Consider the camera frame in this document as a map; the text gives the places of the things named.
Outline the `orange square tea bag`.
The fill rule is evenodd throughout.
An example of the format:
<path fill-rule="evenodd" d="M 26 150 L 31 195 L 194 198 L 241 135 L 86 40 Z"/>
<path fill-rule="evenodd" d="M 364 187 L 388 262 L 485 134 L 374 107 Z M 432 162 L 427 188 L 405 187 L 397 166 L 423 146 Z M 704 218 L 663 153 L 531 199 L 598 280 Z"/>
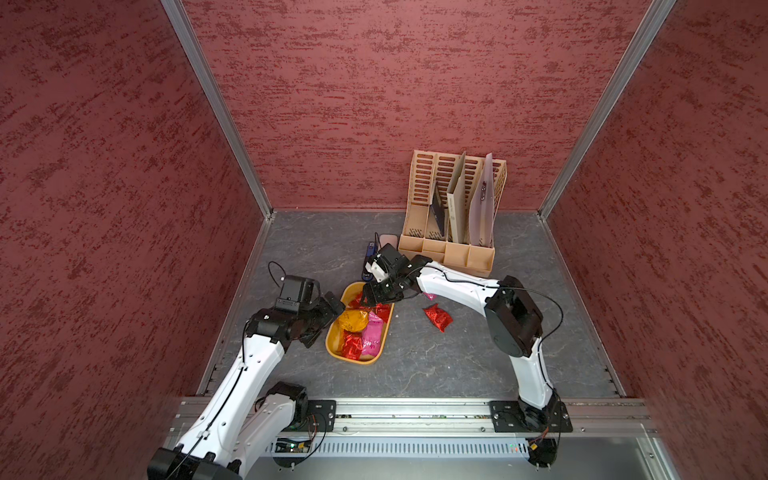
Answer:
<path fill-rule="evenodd" d="M 364 309 L 347 309 L 336 320 L 339 327 L 350 333 L 359 333 L 367 328 L 369 312 Z"/>

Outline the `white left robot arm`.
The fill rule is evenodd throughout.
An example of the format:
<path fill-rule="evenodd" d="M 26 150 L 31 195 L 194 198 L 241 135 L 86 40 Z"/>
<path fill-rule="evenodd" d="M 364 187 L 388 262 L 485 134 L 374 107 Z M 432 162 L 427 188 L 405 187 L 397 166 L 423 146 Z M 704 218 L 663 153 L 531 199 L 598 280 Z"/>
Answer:
<path fill-rule="evenodd" d="M 150 479 L 243 479 L 286 429 L 310 439 L 332 423 L 314 413 L 306 389 L 280 382 L 260 392 L 290 344 L 309 347 L 345 310 L 331 292 L 288 308 L 279 300 L 246 324 L 240 352 L 207 406 L 172 448 L 160 448 L 147 467 Z"/>

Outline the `red tea bag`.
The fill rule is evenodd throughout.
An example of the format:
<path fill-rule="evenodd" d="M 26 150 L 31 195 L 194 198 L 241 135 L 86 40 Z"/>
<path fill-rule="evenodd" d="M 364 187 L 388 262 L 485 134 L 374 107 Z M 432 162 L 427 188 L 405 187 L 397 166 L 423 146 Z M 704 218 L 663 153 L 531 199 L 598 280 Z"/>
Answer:
<path fill-rule="evenodd" d="M 365 310 L 368 311 L 370 309 L 369 306 L 365 304 L 365 297 L 363 295 L 363 292 L 360 291 L 348 304 L 349 309 L 353 310 Z"/>
<path fill-rule="evenodd" d="M 363 351 L 363 338 L 359 332 L 345 331 L 341 347 L 341 356 L 347 360 L 358 361 Z"/>
<path fill-rule="evenodd" d="M 438 304 L 433 304 L 424 308 L 423 312 L 441 333 L 444 333 L 446 328 L 453 323 L 452 316 Z"/>
<path fill-rule="evenodd" d="M 383 322 L 388 323 L 392 315 L 392 308 L 392 304 L 379 303 L 373 308 L 372 313 L 374 313 Z"/>

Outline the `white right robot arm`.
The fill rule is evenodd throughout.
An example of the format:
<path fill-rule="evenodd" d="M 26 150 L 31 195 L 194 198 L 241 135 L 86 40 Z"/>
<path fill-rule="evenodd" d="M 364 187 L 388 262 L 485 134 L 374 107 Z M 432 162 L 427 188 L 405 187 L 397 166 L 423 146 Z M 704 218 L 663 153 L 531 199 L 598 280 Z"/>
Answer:
<path fill-rule="evenodd" d="M 371 275 L 363 287 L 366 306 L 398 303 L 412 290 L 444 297 L 481 314 L 493 344 L 510 358 L 521 420 L 531 431 L 545 429 L 557 400 L 542 353 L 544 316 L 517 278 L 480 278 L 423 255 L 409 259 L 399 253 L 379 253 L 366 261 L 364 270 Z"/>

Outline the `magenta long tea bag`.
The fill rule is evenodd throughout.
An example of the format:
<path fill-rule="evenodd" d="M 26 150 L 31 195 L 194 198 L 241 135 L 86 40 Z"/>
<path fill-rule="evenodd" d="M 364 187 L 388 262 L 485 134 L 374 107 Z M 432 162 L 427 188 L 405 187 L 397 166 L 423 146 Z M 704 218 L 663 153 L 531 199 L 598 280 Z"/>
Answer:
<path fill-rule="evenodd" d="M 361 333 L 361 357 L 376 357 L 381 351 L 382 335 L 387 323 L 375 312 L 368 314 L 368 323 Z"/>

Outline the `yellow plastic storage tray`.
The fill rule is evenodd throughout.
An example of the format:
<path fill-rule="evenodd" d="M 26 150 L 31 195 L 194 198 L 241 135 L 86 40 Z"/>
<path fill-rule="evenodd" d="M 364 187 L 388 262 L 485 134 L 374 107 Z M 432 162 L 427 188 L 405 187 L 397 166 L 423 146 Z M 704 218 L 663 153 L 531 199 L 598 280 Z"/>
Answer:
<path fill-rule="evenodd" d="M 352 284 L 350 284 L 349 286 L 346 287 L 346 289 L 344 290 L 344 292 L 342 294 L 342 303 L 345 305 L 346 310 L 349 309 L 348 308 L 349 302 L 360 291 L 363 290 L 363 286 L 364 285 L 365 285 L 364 282 L 355 282 L 355 283 L 352 283 Z M 336 320 L 331 324 L 331 326 L 329 327 L 328 333 L 326 334 L 326 339 L 325 339 L 326 350 L 328 351 L 328 353 L 332 357 L 334 357 L 334 358 L 336 358 L 338 360 L 342 360 L 342 361 L 353 363 L 353 364 L 357 364 L 357 365 L 372 365 L 381 357 L 381 355 L 382 355 L 382 353 L 384 351 L 384 347 L 386 345 L 386 340 L 387 340 L 387 336 L 388 336 L 388 333 L 389 333 L 391 321 L 392 321 L 393 318 L 394 318 L 394 314 L 393 314 L 393 308 L 392 308 L 392 315 L 391 315 L 390 321 L 387 323 L 387 326 L 386 326 L 386 328 L 385 328 L 385 330 L 383 332 L 383 335 L 382 335 L 381 351 L 380 351 L 380 353 L 376 357 L 373 357 L 373 358 L 371 358 L 371 357 L 368 357 L 368 358 L 360 357 L 360 359 L 358 361 L 352 361 L 352 360 L 347 360 L 347 359 L 343 358 L 341 356 L 341 347 L 342 347 L 343 335 L 344 335 L 345 331 L 342 330 L 339 327 L 339 325 L 336 323 Z"/>

